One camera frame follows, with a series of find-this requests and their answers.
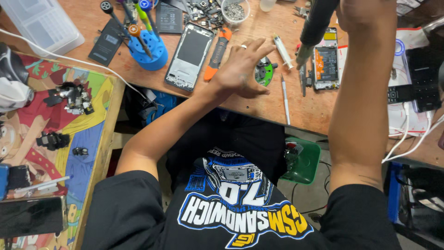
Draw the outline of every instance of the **gray floor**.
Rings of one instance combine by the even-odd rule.
[[[297,129],[286,128],[285,133],[288,135],[298,137],[300,139],[313,142],[326,139],[326,137],[318,136],[311,133],[306,133]],[[327,163],[331,163],[330,152],[327,150],[322,150],[321,160]],[[159,161],[157,166],[159,172],[159,182],[162,189],[162,202],[164,210],[168,208],[172,196],[170,189],[171,179],[170,175],[168,174],[165,168],[165,161],[166,158],[163,157]],[[327,166],[325,164],[320,163],[317,168],[315,180],[311,185],[300,184],[296,186],[294,191],[293,204],[295,207],[297,207],[299,211],[301,212],[310,211],[313,209],[323,207],[327,204],[328,195],[324,190],[324,180],[328,176],[328,174],[329,171],[327,170]],[[291,201],[291,193],[293,191],[293,187],[294,187],[293,182],[285,180],[279,180],[277,184],[277,188],[290,201]],[[323,214],[324,212],[325,209],[322,209],[317,211],[316,213]],[[319,225],[319,223],[313,222],[311,218],[308,216],[305,216],[305,218],[313,227],[320,229],[321,226]],[[400,241],[403,250],[425,250],[425,248],[410,241],[409,239],[405,238],[402,235],[398,235],[398,239]]]

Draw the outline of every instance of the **charging cable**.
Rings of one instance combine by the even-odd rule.
[[[125,79],[124,79],[123,77],[121,77],[119,74],[117,74],[116,72],[114,72],[114,71],[111,70],[110,68],[107,68],[107,67],[102,66],[102,65],[97,65],[97,64],[93,64],[93,63],[85,62],[85,61],[82,61],[82,60],[78,60],[78,59],[70,58],[70,57],[67,57],[67,56],[57,55],[57,54],[54,54],[54,53],[52,53],[52,52],[49,52],[48,50],[46,50],[46,49],[44,49],[44,48],[42,48],[42,47],[36,45],[35,43],[31,42],[31,41],[28,40],[27,38],[24,38],[23,36],[19,36],[19,35],[16,35],[16,34],[13,34],[13,33],[7,32],[6,30],[3,30],[3,29],[0,29],[0,32],[5,33],[5,34],[10,35],[10,36],[13,36],[13,37],[20,38],[20,39],[22,39],[22,40],[28,42],[28,43],[31,44],[32,46],[35,46],[36,48],[40,49],[41,51],[43,51],[43,52],[45,52],[45,53],[48,53],[48,54],[50,54],[50,55],[52,55],[52,56],[56,56],[56,57],[60,57],[60,58],[63,58],[63,59],[68,59],[68,60],[76,61],[76,62],[79,62],[79,63],[84,63],[84,64],[87,64],[87,65],[90,65],[90,66],[99,67],[99,68],[102,68],[102,69],[109,70],[109,71],[111,71],[111,73],[115,74],[118,78],[120,78],[120,79],[121,79],[126,85],[128,85],[128,87],[132,88],[134,91],[136,91],[137,93],[139,93],[139,94],[140,94],[145,100],[148,100],[147,97],[146,97],[144,94],[140,93],[136,88],[134,88],[133,86],[131,86],[131,84],[127,83],[127,81],[125,81]]]
[[[392,157],[392,158],[385,158],[382,162],[384,163],[384,162],[386,162],[386,161],[391,161],[391,160],[393,160],[393,159],[396,159],[396,158],[399,158],[399,157],[402,157],[402,156],[405,156],[405,155],[408,155],[408,154],[410,154],[411,152],[413,152],[413,151],[415,151],[418,147],[419,147],[419,145],[421,145],[421,143],[422,143],[422,141],[424,140],[424,138],[434,129],[434,128],[436,128],[444,119],[443,119],[443,116],[441,116],[441,118],[439,118],[438,119],[438,121],[434,124],[434,126],[433,126],[433,128],[431,129],[431,126],[432,126],[432,112],[431,111],[427,111],[426,113],[425,113],[425,115],[427,116],[427,122],[428,122],[428,124],[427,124],[427,129],[425,130],[425,133],[423,134],[423,136],[421,137],[421,139],[419,140],[419,142],[415,145],[415,147],[413,148],[413,149],[411,149],[410,151],[408,151],[408,152],[405,152],[405,153],[402,153],[402,154],[400,154],[400,155],[396,155],[396,156],[394,156],[394,157]]]
[[[405,138],[407,137],[408,134],[408,126],[410,125],[410,110],[409,110],[409,104],[408,102],[405,102],[402,104],[402,106],[404,107],[404,111],[405,111],[405,117],[407,119],[407,121],[405,122],[405,131],[404,131],[404,136],[401,138],[401,140],[396,143],[396,145],[394,145],[392,147],[392,150],[390,150],[390,152],[387,154],[387,156],[384,158],[384,160],[382,160],[382,163],[386,162],[387,159],[390,158],[390,156],[392,155],[393,151],[395,151],[395,149],[401,145],[401,143],[405,140]]]

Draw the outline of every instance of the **wooden workbench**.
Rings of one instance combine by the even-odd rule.
[[[68,0],[60,0],[59,2],[85,37],[85,43],[67,53],[66,56],[95,63],[95,61],[89,59],[87,56],[94,45],[93,39],[96,36],[99,36],[97,30],[102,29],[110,18],[109,15],[106,15],[100,10],[99,4],[101,1],[84,1],[82,4]],[[122,20],[124,16],[122,7],[115,4],[115,2],[113,2],[113,4],[116,15]],[[273,33],[277,33],[282,38],[290,57],[295,58],[294,52],[299,43],[299,36],[304,20],[293,15],[293,6],[302,7],[304,4],[305,1],[303,0],[296,3],[278,1],[270,12],[263,12],[259,8],[259,0],[251,0],[250,16],[242,24],[240,31],[233,33],[233,36],[228,43],[227,51],[229,51],[231,46],[241,45],[242,42],[247,39],[257,39],[260,37],[268,38],[265,44],[273,44],[272,35]],[[330,26],[338,28],[339,46],[347,45],[348,36],[345,32],[340,30],[338,24],[336,24],[336,16],[334,15],[331,20]],[[0,14],[0,27],[18,34],[17,29],[5,13]],[[130,83],[183,97],[190,97],[209,84],[203,80],[203,72],[200,74],[194,92],[192,93],[166,84],[163,79],[178,44],[180,35],[161,36],[169,52],[168,62],[162,69],[155,72],[142,69],[130,56],[129,51],[125,46],[120,47],[120,50],[109,65],[110,68],[118,72]],[[15,38],[6,37],[3,34],[0,34],[0,37],[1,41],[14,45],[18,50],[32,53],[32,50],[25,42]],[[214,46],[215,43],[213,43],[212,48],[210,49],[210,56]],[[203,67],[204,69],[208,64],[210,56],[207,57],[207,62]],[[307,89],[306,96],[302,97],[298,71],[296,69],[288,71],[286,66],[282,66],[283,60],[277,50],[271,52],[268,57],[272,63],[279,64],[279,67],[276,69],[276,74],[268,85],[271,94],[269,96],[261,96],[255,99],[245,99],[233,95],[222,104],[222,107],[284,125],[284,101],[279,78],[282,73],[287,83],[291,126],[327,135],[329,121],[337,97],[337,90],[314,92],[312,89]],[[225,53],[222,64],[227,58],[228,53]],[[67,64],[72,64],[71,61],[61,61]],[[423,144],[408,157],[432,165],[444,166],[444,152],[437,146],[437,141],[443,130],[444,123],[429,134]],[[408,140],[403,143],[401,148],[396,150],[395,153],[405,152],[408,148],[411,148],[412,145],[415,145],[417,141],[417,138]],[[387,146],[388,150],[394,143],[395,141],[389,141],[389,145]]]

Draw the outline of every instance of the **white stylus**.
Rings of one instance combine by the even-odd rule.
[[[287,125],[290,125],[290,113],[288,111],[288,100],[287,100],[287,89],[285,87],[284,77],[281,73],[281,81],[282,81],[282,91],[284,92],[284,106],[285,106],[285,117],[287,118]]]

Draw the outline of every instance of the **green tray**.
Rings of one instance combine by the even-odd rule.
[[[314,142],[296,137],[288,137],[285,141],[296,142],[304,149],[295,159],[294,164],[281,176],[281,179],[310,185],[316,176],[317,165],[321,157],[321,148]]]

